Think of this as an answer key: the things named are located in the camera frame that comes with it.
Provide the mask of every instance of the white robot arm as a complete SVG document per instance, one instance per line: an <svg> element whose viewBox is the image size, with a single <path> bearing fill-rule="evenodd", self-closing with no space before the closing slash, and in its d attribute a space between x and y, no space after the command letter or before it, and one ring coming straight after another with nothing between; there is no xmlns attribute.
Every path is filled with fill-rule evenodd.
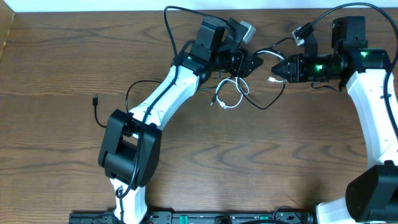
<svg viewBox="0 0 398 224"><path fill-rule="evenodd" d="M133 118L142 121L144 114L148 105L150 105L157 96L163 92L165 88L170 84L175 75L175 65L171 67L169 74L162 84L157 87L157 89L137 107L130 110L133 114ZM167 124L169 119L176 112L178 107L187 100L189 97L193 96L197 91L199 86L199 76L193 74L192 70L189 70L183 66L179 67L178 79L166 94L155 104L150 115L146 119L146 124L154 123L159 130L163 130L164 126ZM111 183L116 191L118 188L124 190L127 189L127 184L124 182L111 178ZM147 205L145 203L145 186L137 187L136 190L130 190L130 192L122 199L119 200L116 197L116 208L114 210L114 216L121 220L121 206L123 210L124 223L140 223L147 212Z"/></svg>
<svg viewBox="0 0 398 224"><path fill-rule="evenodd" d="M361 122L368 152L368 169L374 165L384 165L384 161L398 164L398 142L384 104L384 69L367 69L364 73L355 72L347 83L347 91L353 99ZM398 103L394 91L394 77L389 80L389 98L392 112L398 118ZM346 198L324 202L316 208L318 224L354 224L348 212Z"/></svg>
<svg viewBox="0 0 398 224"><path fill-rule="evenodd" d="M229 32L223 38L225 30ZM113 213L118 220L136 224L144 218L145 185L159 162L162 130L178 107L195 94L212 72L222 70L234 77L247 77L262 65L261 58L240 46L242 41L250 41L254 31L244 21L205 16L191 51L182 51L174 59L159 87L128 114L116 110L110 116L98 164L104 167L115 189ZM138 138L138 146L123 136Z"/></svg>

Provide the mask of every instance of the white cable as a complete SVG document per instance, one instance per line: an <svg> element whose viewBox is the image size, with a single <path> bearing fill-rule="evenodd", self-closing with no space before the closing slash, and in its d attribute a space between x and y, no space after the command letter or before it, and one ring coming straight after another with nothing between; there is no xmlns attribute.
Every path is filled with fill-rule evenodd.
<svg viewBox="0 0 398 224"><path fill-rule="evenodd" d="M249 93L250 93L249 85L243 80L243 78L239 78L239 80L241 80L241 81L246 85L246 88L248 89L247 92L243 92L243 90L242 90L242 92L243 92L245 95L249 94ZM223 84L224 82L233 82L233 83L235 83L235 87L236 87L237 91L241 94L241 98L239 99L238 103L236 103L234 106L228 106L228 105L226 105L223 101L221 101L221 100L218 98L218 94L217 94L217 93L218 93L218 90L221 88L221 86L222 86L222 84ZM235 77L235 81L232 80L232 79L230 79L230 78L226 78L226 79L224 79L223 81L221 81L221 82L218 84L218 86L217 86L216 94L217 94L217 96L216 96L217 102L220 104L220 106L221 106L222 108L228 109L228 108L235 108L235 107L237 107L237 106L241 103L242 98L243 98L243 94L241 93L241 90L239 89L239 86L238 86L238 77Z"/></svg>
<svg viewBox="0 0 398 224"><path fill-rule="evenodd" d="M270 81L270 82L284 82L283 80L277 80L274 77L268 77L268 81Z"/></svg>
<svg viewBox="0 0 398 224"><path fill-rule="evenodd" d="M280 59L285 60L281 55L279 55L277 53L274 53L274 52L271 52L269 50L262 50L262 51L257 52L257 54L263 54L263 53L273 54L273 55L279 57Z"/></svg>
<svg viewBox="0 0 398 224"><path fill-rule="evenodd" d="M273 54L273 55L279 57L280 59L285 60L281 55L279 55L277 53L274 53L274 52L271 52L269 50L261 50L261 51L257 52L257 54L263 54L263 53ZM268 80L270 82L284 82L283 80L280 81L280 80L277 80L276 78L273 78L273 77L268 77Z"/></svg>

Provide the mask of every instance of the black cable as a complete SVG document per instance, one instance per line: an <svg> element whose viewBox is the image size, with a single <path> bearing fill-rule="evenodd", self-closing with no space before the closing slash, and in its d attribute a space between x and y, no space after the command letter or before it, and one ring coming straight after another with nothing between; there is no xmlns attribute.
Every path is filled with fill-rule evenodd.
<svg viewBox="0 0 398 224"><path fill-rule="evenodd" d="M335 50L333 51L333 54L334 54L334 55L337 55L338 47L340 46L340 44L342 43L342 41L344 41L344 39L338 39L338 40L336 41L336 43L335 43Z"/></svg>
<svg viewBox="0 0 398 224"><path fill-rule="evenodd" d="M316 90L319 90L319 89L321 89L321 88L329 88L329 89L331 89L331 90L335 90L336 92L338 92L335 88L333 88L333 87L330 86L330 85L314 86L315 84L317 84L317 82L312 82L312 83L311 83L311 87L314 88L314 89L316 89Z"/></svg>
<svg viewBox="0 0 398 224"><path fill-rule="evenodd" d="M120 198L122 195L123 188L120 186L116 189L115 194L119 198L119 204L120 204L120 221L123 224L124 223L124 208L123 208L123 198Z"/></svg>
<svg viewBox="0 0 398 224"><path fill-rule="evenodd" d="M280 220L253 220L253 221L248 221L240 224L261 224L261 223L274 223L274 224L289 224L287 222L283 222Z"/></svg>
<svg viewBox="0 0 398 224"><path fill-rule="evenodd" d="M220 87L218 88L218 91L216 91L216 93L215 93L214 96L213 96L213 99L211 99L210 106L212 106L213 103L217 100L218 93L220 92L220 90L221 90L221 88L223 87L223 85L225 85L226 83L227 83L227 82L223 82L223 81L222 81L222 84L221 84Z"/></svg>
<svg viewBox="0 0 398 224"><path fill-rule="evenodd" d="M282 56L283 58L286 58L284 54L282 54L282 52L278 51L278 50L274 50L274 49L269 49L268 51L271 51L273 53L277 53L280 56Z"/></svg>
<svg viewBox="0 0 398 224"><path fill-rule="evenodd" d="M198 89L198 91L212 90L212 89L215 89L215 88L217 88L217 86L211 86L211 87L206 87L206 88L200 88L200 89Z"/></svg>
<svg viewBox="0 0 398 224"><path fill-rule="evenodd" d="M281 94L284 92L284 90L285 90L285 87L286 87L286 80L284 79L284 85L283 85L283 87L282 87L282 90L280 91L280 93L278 94L278 96L274 99L274 100L272 100L272 102L270 103L270 104L268 104L268 106L266 106L266 107L264 107L264 108L262 108L262 107L260 107L260 106L258 106L257 104L255 104L253 101L251 101L245 94L243 94L243 91L242 91L242 88L239 88L239 90L241 91L241 93L243 94L243 96L248 100L248 102L250 102L252 105L254 105L256 108L259 108L260 110L266 110L266 109L268 109L273 103L275 103L275 101L277 101L278 100L278 98L281 96Z"/></svg>
<svg viewBox="0 0 398 224"><path fill-rule="evenodd" d="M270 50L270 49L274 48L276 45L279 45L280 43L282 43L282 42L285 41L285 40L294 40L294 38L292 38L292 37L285 37L285 38L283 38L282 40L280 40L280 41L278 41L278 42L272 44L272 45L269 46L269 47L266 47L266 48L264 48L264 49L260 49L260 50L256 51L255 54L257 54L258 52L260 52L260 51L262 51L262 50Z"/></svg>
<svg viewBox="0 0 398 224"><path fill-rule="evenodd" d="M98 117L97 117L97 106L98 106L98 95L95 94L93 96L93 106L94 106L94 117L95 117L95 121L97 122L97 124L99 126L101 126L102 128L106 128L105 125L101 124L100 121L98 121Z"/></svg>
<svg viewBox="0 0 398 224"><path fill-rule="evenodd" d="M290 38L290 37L286 37L286 38L284 38L284 39L278 41L278 43L281 43L283 40L287 40L287 39L289 39L289 38ZM258 50L255 54L256 54L256 55L263 54L263 53L259 53L259 52L262 51L262 50L263 50L263 49ZM240 79L238 79L239 90L240 90L241 93L243 94L242 87L241 87L241 84L240 84L239 81L240 81ZM274 100L272 100L272 102L271 102L270 104L268 104L268 105L267 105L266 107L264 107L264 108L262 108L262 107L258 106L257 104L255 104L255 103L254 103L253 101L251 101L245 94L243 94L243 96L245 97L245 99L248 100L248 102L250 102L250 103L251 103L253 106L255 106L256 108L259 108L260 110L266 110L266 109L268 109L272 104L274 104L275 101L278 100L278 98L279 98L279 97L281 96L281 94L284 92L285 87L286 87L286 79L284 79L284 85L283 85L283 87L282 87L280 93L277 95L277 97L276 97Z"/></svg>
<svg viewBox="0 0 398 224"><path fill-rule="evenodd" d="M181 50L180 50L180 53L178 53L178 59L179 59L179 60L182 58L182 54L185 52L185 50L186 50L191 44L193 44L193 43L195 43L195 40L188 40L188 41L184 44L184 46L182 46L182 48L181 48Z"/></svg>
<svg viewBox="0 0 398 224"><path fill-rule="evenodd" d="M223 18L220 18L220 17L217 17L217 16L212 16L212 15L209 15L209 14L206 14L206 13L203 13L203 12L199 12L199 11L195 11L195 10L192 10L192 9L186 9L186 8L178 7L178 6L167 6L164 9L164 11L166 12L168 9L179 9L181 11L191 12L191 13L194 13L194 14L197 14L197 15L201 15L201 16L211 16L211 17L215 17L217 19L221 19L222 21L228 23L228 21L226 19L223 19Z"/></svg>
<svg viewBox="0 0 398 224"><path fill-rule="evenodd" d="M348 6L367 6L367 7L371 7L373 9L375 9L377 12L380 12L380 14L382 14L391 24L394 33L396 35L396 40L397 40L397 51L396 51L396 55L391 63L390 69L386 72L386 76L384 78L384 83L383 83L383 96L382 98L384 98L384 102L386 104L386 109L387 109L387 113L388 113L388 117L390 118L390 122L392 125L392 128L396 134L396 138L398 139L398 126L397 123L395 121L394 115L392 114L392 110L391 110L391 105L390 105L390 101L389 98L391 97L388 94L388 82L390 79L390 75L397 63L398 60L398 27L395 24L394 20L386 13L384 12L381 8L373 5L373 4L369 4L369 3L365 3L365 2L357 2L357 3L348 3L348 4L342 4L340 6L334 7L333 9L328 10L327 12L325 12L324 14L322 14L320 17L316 18L313 22L311 22L310 26L315 25L319 20L321 20L322 18L324 18L325 16L327 16L329 13L337 10L337 9L341 9L343 7L348 7Z"/></svg>
<svg viewBox="0 0 398 224"><path fill-rule="evenodd" d="M300 215L298 215L297 212L295 212L295 211L293 210L292 207L287 206L287 205L282 205L282 206L280 206L279 208L277 208L277 209L274 211L274 213L272 214L273 219L276 218L275 215L276 215L277 211L280 210L281 208L289 208L289 209L294 213L294 215L302 222L302 220L301 220L302 217L301 217Z"/></svg>
<svg viewBox="0 0 398 224"><path fill-rule="evenodd" d="M191 12L191 13L198 14L198 15L201 15L201 16L211 16L211 15L208 15L208 14L205 14L205 13L202 13L202 12L198 12L198 11L194 11L194 10L191 10L191 9L185 9L185 8L178 7L178 6L166 6L166 8L164 9L164 22L165 22L165 25L166 25L167 32L169 33L169 36L170 36L170 41L171 41L171 43L172 43L173 52L174 52L174 58L178 58L177 47L175 46L173 34L172 34L171 28L170 28L170 26L169 26L169 22L168 22L168 20L167 20L167 10L168 10L168 9L179 9L179 10L182 10L182 11ZM228 23L228 21L225 20L225 19L222 19L222 18L219 18L219 17L216 17L216 18L221 19L222 21ZM175 75L174 75L173 80L172 80L172 81L170 82L170 84L159 94L159 96L157 96L157 97L155 98L155 100L149 105L149 107L146 109L146 112L145 112L145 114L144 114L144 117L142 118L142 121L141 121L141 123L140 123L140 132L139 132L138 143L137 143L137 148L138 148L138 150L136 151L136 155L134 156L134 170L133 170L133 173L132 173L132 178L131 178L131 181L130 181L130 183L129 183L127 189L126 189L126 191L125 191L122 195L117 195L117 198L119 198L119 199L124 198L124 197L129 193L129 191L133 188L133 185L135 184L135 178L137 177L138 172L139 172L138 163L139 163L139 155L140 155L140 151L141 151L140 149L141 149L141 144L142 144L142 136L143 136L143 134L144 134L145 121L146 121L147 117L150 115L150 111L151 111L152 108L155 106L155 104L156 104L156 103L166 94L166 92L175 84L175 81L177 81L177 78L178 78L178 67L180 66L179 60L177 60L177 61L174 63L174 65L175 65Z"/></svg>
<svg viewBox="0 0 398 224"><path fill-rule="evenodd" d="M131 88L132 88L135 84L141 83L141 82L162 83L162 82L160 82L160 81L155 81L155 80L139 80L139 81L136 81L135 83L131 84L131 86L129 87L129 89L127 90L127 93L126 93L126 111L127 111L127 113L129 112L129 100L128 100L128 99L129 99L129 92L130 92Z"/></svg>

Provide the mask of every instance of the wood grain surface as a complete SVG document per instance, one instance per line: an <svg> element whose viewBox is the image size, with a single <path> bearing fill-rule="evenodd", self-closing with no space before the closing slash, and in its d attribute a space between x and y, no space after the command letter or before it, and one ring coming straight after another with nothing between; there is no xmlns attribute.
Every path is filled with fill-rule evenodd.
<svg viewBox="0 0 398 224"><path fill-rule="evenodd" d="M324 11L209 13L252 23L257 32L246 47L257 50ZM398 21L398 9L386 11ZM370 9L344 9L320 21L320 53L332 52L331 21L348 15L365 15L369 46L394 56L392 28ZM181 47L195 38L201 18L172 11L169 22ZM277 49L286 56L303 51L289 41ZM132 82L163 80L172 57L163 12L16 14L0 63L0 222L67 223L70 212L113 208L113 188L97 164L104 129L95 123L91 97L98 94L104 123L116 108L124 110ZM261 105L280 91L280 83L266 81L276 63L264 55L264 65L247 78ZM155 87L134 87L130 105ZM346 93L287 84L265 111L247 101L235 110L210 107L213 94L198 92L164 129L159 166L147 186L149 205L176 211L305 208L344 196L347 184L366 170L362 130ZM227 103L239 98L232 85L220 96Z"/></svg>

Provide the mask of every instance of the green connector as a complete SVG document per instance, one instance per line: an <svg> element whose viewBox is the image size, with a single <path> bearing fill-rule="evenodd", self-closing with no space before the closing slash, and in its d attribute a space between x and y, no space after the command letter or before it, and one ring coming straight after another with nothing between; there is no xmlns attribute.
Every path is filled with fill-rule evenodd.
<svg viewBox="0 0 398 224"><path fill-rule="evenodd" d="M260 220L267 220L268 217L260 217Z"/></svg>
<svg viewBox="0 0 398 224"><path fill-rule="evenodd" d="M180 216L180 224L188 224L188 215Z"/></svg>

